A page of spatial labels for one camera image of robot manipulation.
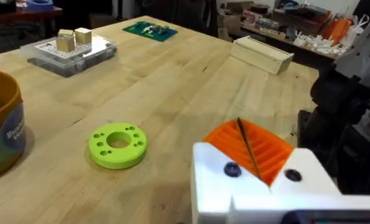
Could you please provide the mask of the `left gripper white and orange left finger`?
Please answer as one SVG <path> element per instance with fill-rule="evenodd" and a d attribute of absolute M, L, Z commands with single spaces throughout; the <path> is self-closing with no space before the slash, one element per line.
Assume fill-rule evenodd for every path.
<path fill-rule="evenodd" d="M 227 121 L 192 146 L 193 223 L 248 223 L 239 202 L 270 193 L 252 173 L 255 164 L 239 120 Z"/>

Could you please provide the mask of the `left gripper white and orange right finger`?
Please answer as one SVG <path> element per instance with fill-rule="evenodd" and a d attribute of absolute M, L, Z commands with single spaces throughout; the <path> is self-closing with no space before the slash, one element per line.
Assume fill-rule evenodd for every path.
<path fill-rule="evenodd" d="M 240 163 L 272 193 L 340 195 L 313 152 L 291 147 L 273 133 L 238 119 L 244 160 Z"/>

